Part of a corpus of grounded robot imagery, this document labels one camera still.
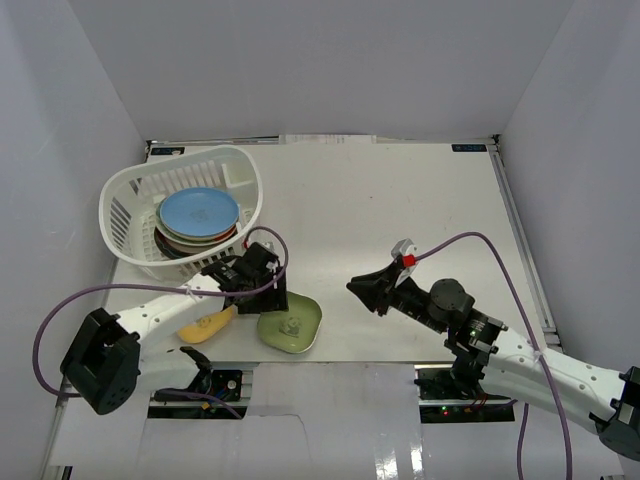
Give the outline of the green square panda dish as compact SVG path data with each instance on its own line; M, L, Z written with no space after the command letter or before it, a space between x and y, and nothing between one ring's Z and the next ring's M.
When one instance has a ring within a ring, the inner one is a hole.
M257 321L258 338L288 354L302 354L314 344L322 321L320 305L312 298L287 293L288 309L263 313Z

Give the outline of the red and teal floral plate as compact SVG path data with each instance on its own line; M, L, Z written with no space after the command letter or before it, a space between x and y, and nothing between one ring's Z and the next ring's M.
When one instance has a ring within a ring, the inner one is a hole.
M225 241L231 239L237 230L232 230L228 235L221 237L220 239L209 241L209 242L191 242L187 240L176 241L173 238L162 233L158 228L154 229L155 239L162 243L164 246L171 248L175 251L179 251L183 254L197 254L211 248L214 248Z

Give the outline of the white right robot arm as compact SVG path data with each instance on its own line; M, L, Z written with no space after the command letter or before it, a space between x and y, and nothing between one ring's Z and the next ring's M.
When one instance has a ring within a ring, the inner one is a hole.
M488 393L528 403L566 418L596 435L615 453L639 458L639 370L624 373L588 364L545 348L474 306L455 279L421 289L400 259L346 285L372 313L394 309L443 333L455 360L453 390L472 399Z

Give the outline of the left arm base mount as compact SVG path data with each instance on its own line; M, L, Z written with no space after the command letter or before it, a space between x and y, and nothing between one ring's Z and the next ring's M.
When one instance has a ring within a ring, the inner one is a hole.
M194 387L229 405L230 409L204 397L155 393L149 404L149 419L165 420L241 420L252 396L253 371L250 369L216 369L208 382Z

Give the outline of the pale orange round plate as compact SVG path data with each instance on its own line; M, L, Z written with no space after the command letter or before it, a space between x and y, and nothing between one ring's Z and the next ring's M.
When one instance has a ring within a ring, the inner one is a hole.
M155 228L165 238L167 238L168 240L170 240L170 241L172 241L174 243L185 245L185 246L190 246L190 247L213 246L213 245L218 245L218 244L224 243L225 241L233 238L237 234L238 225L233 225L227 231L225 231L222 234L219 234L217 236L214 236L212 238L196 239L195 237L180 236L177 233L175 233L174 231L172 231L171 229L169 229L164 224L164 222L162 221L162 219L160 217L160 210L161 210L161 206L162 206L163 203L164 203L164 201L161 201L156 206L156 210L155 210L156 226L155 226Z

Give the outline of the light blue plate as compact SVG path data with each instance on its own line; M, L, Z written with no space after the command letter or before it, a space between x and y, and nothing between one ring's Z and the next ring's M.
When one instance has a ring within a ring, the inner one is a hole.
M225 191L192 187L169 195L159 208L159 217L176 234L213 237L236 224L239 205Z

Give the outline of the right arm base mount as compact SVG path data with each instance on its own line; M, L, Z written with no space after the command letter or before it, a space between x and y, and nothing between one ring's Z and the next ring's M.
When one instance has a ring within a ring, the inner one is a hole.
M422 425L512 423L515 401L499 395L468 393L450 376L450 364L418 364L417 389Z

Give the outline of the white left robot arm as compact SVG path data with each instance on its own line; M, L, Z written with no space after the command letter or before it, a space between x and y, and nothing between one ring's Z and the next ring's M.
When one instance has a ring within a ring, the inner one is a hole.
M99 415L120 408L136 392L161 399L205 399L213 392L213 364L193 346L162 350L180 329L231 309L262 314L288 308L288 260L260 243L231 261L218 260L182 286L135 308L103 308L83 320L61 373Z

